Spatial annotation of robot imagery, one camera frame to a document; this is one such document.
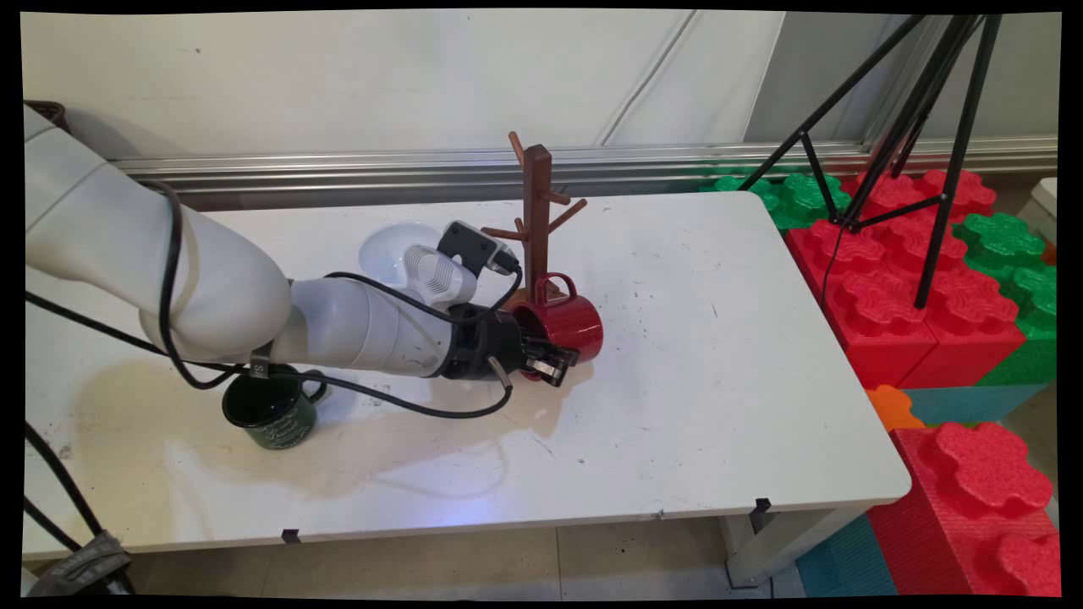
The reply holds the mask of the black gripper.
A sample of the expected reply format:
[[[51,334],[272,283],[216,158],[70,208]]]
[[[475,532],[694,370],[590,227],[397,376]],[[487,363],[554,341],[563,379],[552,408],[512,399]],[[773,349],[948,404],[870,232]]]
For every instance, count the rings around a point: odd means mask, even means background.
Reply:
[[[545,337],[523,336],[516,319],[506,311],[486,313],[479,304],[453,304],[448,314],[456,323],[442,366],[444,378],[496,379],[498,374],[488,363],[493,357],[507,373],[522,370],[533,381],[561,387],[567,370],[580,361],[577,349],[561,349]]]

